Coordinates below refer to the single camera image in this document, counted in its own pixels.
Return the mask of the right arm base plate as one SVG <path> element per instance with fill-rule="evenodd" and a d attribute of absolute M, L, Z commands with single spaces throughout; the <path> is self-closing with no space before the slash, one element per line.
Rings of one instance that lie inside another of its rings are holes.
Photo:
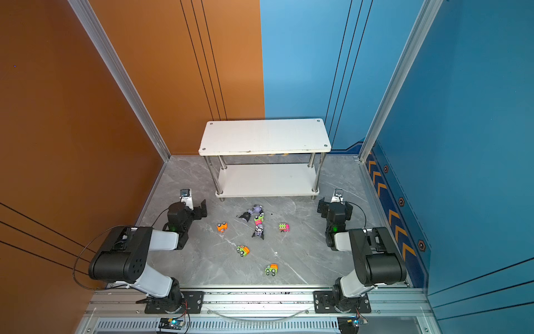
<path fill-rule="evenodd" d="M 371 303 L 367 295 L 347 298 L 333 291 L 314 291 L 314 310 L 318 314 L 362 313 L 370 314 Z"/>

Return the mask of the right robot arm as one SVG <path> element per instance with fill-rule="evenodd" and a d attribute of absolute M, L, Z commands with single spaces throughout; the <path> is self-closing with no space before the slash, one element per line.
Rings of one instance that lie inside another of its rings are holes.
<path fill-rule="evenodd" d="M 342 200 L 318 202 L 317 212 L 326 220 L 325 241 L 333 251 L 349 252 L 353 269 L 336 279 L 332 293 L 320 301 L 321 307 L 339 313 L 357 313 L 365 306 L 367 294 L 379 285 L 394 285 L 407 278 L 405 260 L 389 230 L 379 228 L 347 229 L 354 206 Z"/>

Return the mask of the green orange toy truck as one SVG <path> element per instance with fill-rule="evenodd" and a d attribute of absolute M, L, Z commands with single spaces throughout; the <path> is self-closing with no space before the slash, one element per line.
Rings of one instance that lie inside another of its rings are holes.
<path fill-rule="evenodd" d="M 276 276 L 278 274 L 278 265 L 270 264 L 265 268 L 265 274 L 267 276 Z"/>

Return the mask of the right circuit board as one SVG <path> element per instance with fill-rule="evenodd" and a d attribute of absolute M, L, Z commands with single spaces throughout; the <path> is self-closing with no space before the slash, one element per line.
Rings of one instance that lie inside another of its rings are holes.
<path fill-rule="evenodd" d="M 358 334 L 360 329 L 368 324 L 368 319 L 360 317 L 338 317 L 338 329 L 340 334 Z"/>

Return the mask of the aluminium corner post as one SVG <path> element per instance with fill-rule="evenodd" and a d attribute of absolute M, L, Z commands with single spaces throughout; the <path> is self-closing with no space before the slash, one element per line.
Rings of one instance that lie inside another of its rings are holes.
<path fill-rule="evenodd" d="M 365 137 L 359 154 L 360 163 L 364 164 L 371 153 L 442 4 L 443 0 L 423 2 Z"/>
<path fill-rule="evenodd" d="M 104 27 L 98 20 L 90 2 L 86 0 L 69 0 L 68 3 L 95 46 L 98 54 L 104 61 L 108 71 L 115 80 L 115 83 L 117 83 L 119 89 L 129 103 L 129 106 L 132 108 L 136 118 L 138 118 L 154 148 L 157 150 L 164 163 L 168 163 L 171 158 L 170 150 L 165 144 L 163 137 L 158 131 L 155 122 L 127 73 L 127 70 L 122 64 L 114 46 L 108 38 Z"/>

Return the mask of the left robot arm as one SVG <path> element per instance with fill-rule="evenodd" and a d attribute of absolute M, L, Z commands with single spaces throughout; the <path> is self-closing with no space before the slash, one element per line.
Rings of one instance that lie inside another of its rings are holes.
<path fill-rule="evenodd" d="M 144 304 L 147 314 L 189 311 L 190 303 L 182 294 L 178 279 L 151 267 L 147 258 L 151 251 L 182 250 L 193 221 L 207 217 L 207 203 L 203 200 L 197 207 L 173 203 L 168 213 L 170 217 L 163 230 L 129 225 L 111 228 L 88 268 L 93 280 L 123 284 L 143 292 L 145 298 L 136 303 Z"/>

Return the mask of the black purple Kuromi figure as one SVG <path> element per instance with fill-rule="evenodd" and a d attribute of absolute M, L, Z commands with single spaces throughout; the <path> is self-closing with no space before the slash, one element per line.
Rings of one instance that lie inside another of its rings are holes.
<path fill-rule="evenodd" d="M 255 225 L 252 237 L 259 237 L 261 239 L 264 239 L 264 224 L 263 223 L 259 223 Z"/>

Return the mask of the orange green toy car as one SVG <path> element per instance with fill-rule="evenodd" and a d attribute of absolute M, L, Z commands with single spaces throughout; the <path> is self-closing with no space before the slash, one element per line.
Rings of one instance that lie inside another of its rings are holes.
<path fill-rule="evenodd" d="M 250 253 L 250 249 L 244 245 L 237 246 L 236 251 L 241 257 L 246 257 Z"/>

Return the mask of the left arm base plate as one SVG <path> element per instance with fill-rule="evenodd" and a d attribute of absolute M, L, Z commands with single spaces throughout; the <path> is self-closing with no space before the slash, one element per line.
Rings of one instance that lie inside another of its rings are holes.
<path fill-rule="evenodd" d="M 204 302 L 203 291 L 186 291 L 171 294 L 165 298 L 148 297 L 145 302 L 145 314 L 189 315 L 200 314 Z"/>

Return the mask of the purple black figure toy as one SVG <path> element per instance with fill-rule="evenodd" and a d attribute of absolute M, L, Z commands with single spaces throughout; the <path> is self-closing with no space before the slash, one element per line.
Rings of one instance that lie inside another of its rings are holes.
<path fill-rule="evenodd" d="M 263 212 L 261 205 L 254 205 L 252 209 L 247 210 L 239 216 L 240 219 L 249 222 L 252 217 L 259 216 Z"/>

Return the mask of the white two-tier shelf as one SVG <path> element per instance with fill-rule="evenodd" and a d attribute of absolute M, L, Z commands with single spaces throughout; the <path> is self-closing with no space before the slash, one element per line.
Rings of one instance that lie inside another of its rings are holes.
<path fill-rule="evenodd" d="M 199 154 L 206 161 L 221 199 L 315 198 L 326 155 L 332 146 L 320 118 L 210 121 Z M 228 164 L 225 157 L 308 154 L 302 163 Z"/>

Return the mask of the left circuit board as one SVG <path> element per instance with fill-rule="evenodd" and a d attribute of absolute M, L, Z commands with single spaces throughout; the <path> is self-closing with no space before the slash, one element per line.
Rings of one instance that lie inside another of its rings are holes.
<path fill-rule="evenodd" d="M 159 333 L 185 333 L 187 323 L 183 318 L 161 318 L 158 324 Z"/>

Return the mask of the right aluminium corner post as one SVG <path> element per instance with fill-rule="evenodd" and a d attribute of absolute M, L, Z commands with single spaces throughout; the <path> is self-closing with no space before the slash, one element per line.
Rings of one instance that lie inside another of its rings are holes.
<path fill-rule="evenodd" d="M 371 153 L 442 4 L 443 0 L 423 2 L 365 137 L 359 154 L 360 163 L 364 164 Z"/>

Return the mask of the left aluminium corner post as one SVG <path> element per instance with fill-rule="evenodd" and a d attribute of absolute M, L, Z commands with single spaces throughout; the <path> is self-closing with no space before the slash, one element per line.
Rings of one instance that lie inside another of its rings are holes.
<path fill-rule="evenodd" d="M 114 46 L 108 38 L 104 27 L 98 20 L 90 2 L 86 0 L 69 0 L 68 3 L 95 46 L 98 54 L 104 61 L 108 71 L 115 80 L 115 83 L 117 83 L 119 89 L 129 103 L 129 106 L 132 108 L 136 118 L 138 118 L 154 148 L 157 150 L 164 163 L 168 163 L 171 158 L 170 150 L 165 144 L 163 137 L 158 131 L 155 122 L 127 73 L 127 70 L 122 64 Z"/>

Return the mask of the circuit board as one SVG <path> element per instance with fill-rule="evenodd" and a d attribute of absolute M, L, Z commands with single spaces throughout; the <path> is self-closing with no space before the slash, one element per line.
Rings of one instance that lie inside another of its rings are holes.
<path fill-rule="evenodd" d="M 368 324 L 368 319 L 360 317 L 338 317 L 338 329 L 340 334 L 358 334 L 360 329 Z"/>
<path fill-rule="evenodd" d="M 187 323 L 183 318 L 161 318 L 158 324 L 159 333 L 185 333 Z"/>

